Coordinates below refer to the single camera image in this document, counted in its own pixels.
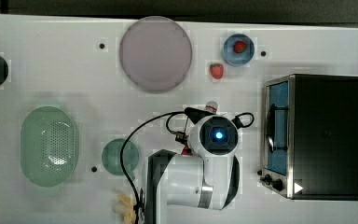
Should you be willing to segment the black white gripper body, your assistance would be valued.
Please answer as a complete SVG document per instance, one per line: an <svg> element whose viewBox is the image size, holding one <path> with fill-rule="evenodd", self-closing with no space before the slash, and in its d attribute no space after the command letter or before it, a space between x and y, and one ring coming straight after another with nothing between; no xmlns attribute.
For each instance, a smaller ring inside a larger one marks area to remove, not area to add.
<svg viewBox="0 0 358 224"><path fill-rule="evenodd" d="M201 119L211 116L213 113L205 110L200 110L193 107L185 109L185 115L194 123L197 124Z"/></svg>

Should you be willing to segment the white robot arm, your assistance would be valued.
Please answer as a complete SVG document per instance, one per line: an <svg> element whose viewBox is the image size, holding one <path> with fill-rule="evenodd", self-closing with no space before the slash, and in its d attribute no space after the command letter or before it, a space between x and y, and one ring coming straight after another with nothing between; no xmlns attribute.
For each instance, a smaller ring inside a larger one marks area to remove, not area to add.
<svg viewBox="0 0 358 224"><path fill-rule="evenodd" d="M192 154L161 149L147 158L143 169L145 224L169 224L171 204L222 210L236 196L240 166L235 156L238 127L230 115L188 107L193 122L187 145Z"/></svg>

